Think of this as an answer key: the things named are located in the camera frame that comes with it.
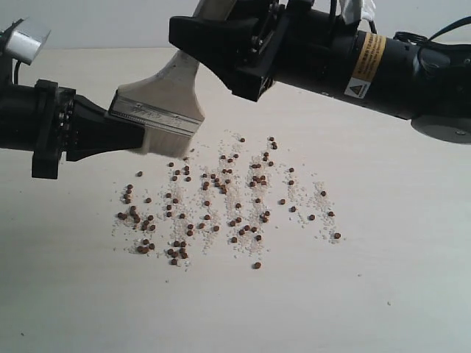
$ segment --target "table surface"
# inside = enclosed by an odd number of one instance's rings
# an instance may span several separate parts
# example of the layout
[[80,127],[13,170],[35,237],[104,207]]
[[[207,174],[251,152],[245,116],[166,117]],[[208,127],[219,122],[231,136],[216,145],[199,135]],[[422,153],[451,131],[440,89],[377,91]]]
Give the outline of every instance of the table surface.
[[[172,54],[44,51],[20,79],[58,81],[107,107],[118,85]],[[206,68],[196,91],[207,118],[192,142],[192,182],[169,181],[180,161],[170,168],[168,158],[127,151],[61,162],[58,180],[37,180],[30,153],[0,151],[0,352],[469,351],[469,147],[282,84],[244,101]],[[263,164],[268,185],[252,192],[249,166],[269,136],[275,165]],[[222,175],[219,155],[236,152],[229,194],[204,196],[200,174]],[[152,234],[116,220],[130,183],[133,204],[155,215]],[[169,191],[185,220],[163,217]],[[270,211],[260,243],[251,232],[228,242],[237,200],[242,224]],[[220,231],[208,224],[186,237],[188,260],[169,265],[169,242],[205,213]],[[133,253],[143,237],[157,246],[148,256]]]

